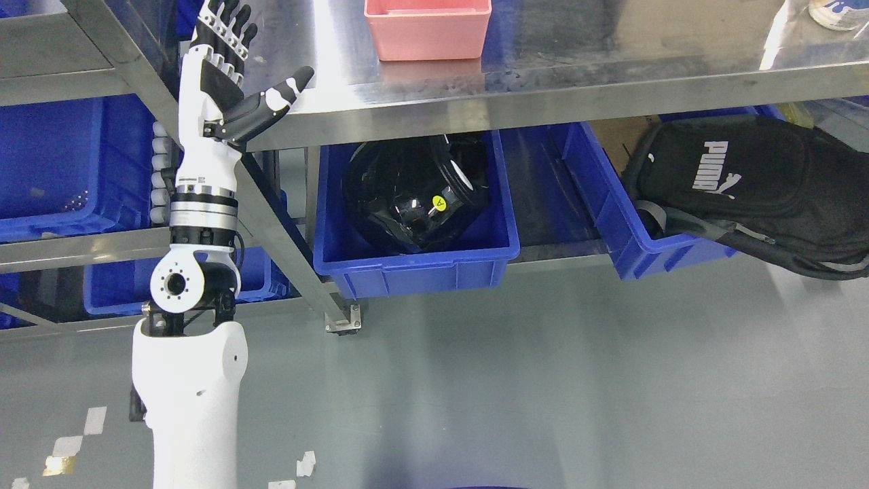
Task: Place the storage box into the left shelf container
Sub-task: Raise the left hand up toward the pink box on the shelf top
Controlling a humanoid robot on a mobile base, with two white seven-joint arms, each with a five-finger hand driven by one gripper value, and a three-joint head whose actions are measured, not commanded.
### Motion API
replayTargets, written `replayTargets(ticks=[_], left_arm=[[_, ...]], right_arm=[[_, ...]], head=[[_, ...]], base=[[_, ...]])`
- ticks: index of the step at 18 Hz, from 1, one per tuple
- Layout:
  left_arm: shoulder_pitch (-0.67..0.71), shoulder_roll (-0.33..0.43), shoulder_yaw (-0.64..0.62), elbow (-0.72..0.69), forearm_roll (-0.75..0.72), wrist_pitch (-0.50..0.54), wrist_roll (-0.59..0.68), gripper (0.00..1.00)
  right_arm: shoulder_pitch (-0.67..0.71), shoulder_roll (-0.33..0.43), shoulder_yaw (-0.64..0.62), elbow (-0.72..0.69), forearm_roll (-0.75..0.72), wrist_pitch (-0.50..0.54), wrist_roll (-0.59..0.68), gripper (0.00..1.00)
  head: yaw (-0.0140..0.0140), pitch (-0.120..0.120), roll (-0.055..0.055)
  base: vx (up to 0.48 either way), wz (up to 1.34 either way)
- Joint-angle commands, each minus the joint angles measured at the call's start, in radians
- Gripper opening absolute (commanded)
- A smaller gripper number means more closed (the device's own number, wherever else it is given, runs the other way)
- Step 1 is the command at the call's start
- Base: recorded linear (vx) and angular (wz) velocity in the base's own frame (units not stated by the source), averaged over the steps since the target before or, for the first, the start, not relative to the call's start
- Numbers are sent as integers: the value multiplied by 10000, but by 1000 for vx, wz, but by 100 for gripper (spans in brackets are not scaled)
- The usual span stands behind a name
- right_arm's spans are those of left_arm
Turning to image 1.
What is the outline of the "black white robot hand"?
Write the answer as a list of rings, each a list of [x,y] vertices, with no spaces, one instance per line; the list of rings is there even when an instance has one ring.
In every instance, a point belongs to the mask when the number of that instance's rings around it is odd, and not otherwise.
[[[276,86],[245,95],[243,83],[258,28],[251,6],[205,1],[182,59],[178,136],[183,158],[176,185],[183,192],[232,197],[235,166],[247,143],[291,111],[314,75],[301,66]]]

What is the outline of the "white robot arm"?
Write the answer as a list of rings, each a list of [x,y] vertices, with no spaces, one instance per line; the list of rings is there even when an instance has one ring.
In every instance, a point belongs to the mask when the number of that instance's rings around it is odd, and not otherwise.
[[[236,488],[237,411],[248,344],[235,320],[235,186],[184,179],[150,312],[134,326],[132,383],[154,440],[155,488]]]

